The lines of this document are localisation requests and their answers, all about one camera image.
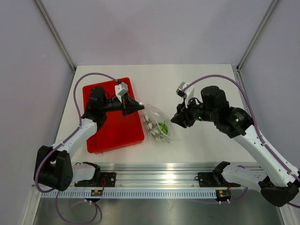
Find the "clear dotted zip bag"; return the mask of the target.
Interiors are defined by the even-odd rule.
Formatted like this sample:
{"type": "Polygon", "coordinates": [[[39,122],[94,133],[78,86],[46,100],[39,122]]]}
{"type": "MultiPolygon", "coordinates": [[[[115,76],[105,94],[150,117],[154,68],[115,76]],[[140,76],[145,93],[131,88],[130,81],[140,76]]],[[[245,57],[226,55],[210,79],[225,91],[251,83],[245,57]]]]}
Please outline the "clear dotted zip bag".
{"type": "Polygon", "coordinates": [[[159,143],[174,143],[179,142],[180,138],[175,132],[169,117],[159,108],[146,104],[144,109],[139,112],[140,119],[145,131],[155,141],[159,143]],[[158,123],[165,122],[168,126],[168,134],[165,135],[159,129],[158,123]]]}

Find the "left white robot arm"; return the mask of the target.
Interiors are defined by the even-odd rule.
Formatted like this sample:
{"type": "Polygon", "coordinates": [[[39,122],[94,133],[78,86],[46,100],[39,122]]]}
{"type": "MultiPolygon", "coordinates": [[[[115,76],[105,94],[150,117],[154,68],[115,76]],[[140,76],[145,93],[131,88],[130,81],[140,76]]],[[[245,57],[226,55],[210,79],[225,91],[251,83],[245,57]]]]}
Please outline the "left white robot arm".
{"type": "Polygon", "coordinates": [[[81,181],[92,187],[101,182],[100,166],[89,162],[72,165],[71,158],[85,141],[103,127],[108,112],[120,111],[127,116],[144,109],[142,103],[131,98],[123,82],[115,86],[115,95],[107,98],[102,87],[93,88],[76,129],[64,140],[38,149],[34,182],[41,193],[65,191],[71,183],[81,181]]]}

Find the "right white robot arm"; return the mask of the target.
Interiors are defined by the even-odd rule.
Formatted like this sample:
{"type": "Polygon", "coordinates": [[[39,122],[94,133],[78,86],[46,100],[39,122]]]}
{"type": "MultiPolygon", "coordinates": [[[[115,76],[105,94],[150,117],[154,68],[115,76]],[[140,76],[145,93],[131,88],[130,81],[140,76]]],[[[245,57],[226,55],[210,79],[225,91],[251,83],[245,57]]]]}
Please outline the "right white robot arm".
{"type": "Polygon", "coordinates": [[[198,121],[212,122],[216,128],[241,145],[262,167],[262,172],[251,171],[229,162],[221,162],[212,171],[213,182],[218,187],[238,184],[261,193],[271,204],[282,207],[288,204],[300,190],[300,171],[297,167],[276,157],[284,158],[275,151],[272,155],[258,137],[252,117],[243,109],[231,107],[225,92],[217,86],[201,90],[202,102],[194,97],[194,91],[186,91],[188,83],[182,82],[177,94],[183,98],[178,104],[172,123],[183,128],[198,121]]]}

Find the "green toy watermelon ball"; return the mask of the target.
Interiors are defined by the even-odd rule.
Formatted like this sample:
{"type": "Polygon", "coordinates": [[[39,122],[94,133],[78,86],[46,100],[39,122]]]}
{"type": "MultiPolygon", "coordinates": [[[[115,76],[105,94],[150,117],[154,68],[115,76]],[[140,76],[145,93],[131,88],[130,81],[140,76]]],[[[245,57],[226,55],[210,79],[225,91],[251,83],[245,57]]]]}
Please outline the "green toy watermelon ball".
{"type": "Polygon", "coordinates": [[[168,126],[165,122],[159,122],[158,123],[159,129],[162,131],[162,133],[164,133],[165,135],[168,134],[168,126]]]}

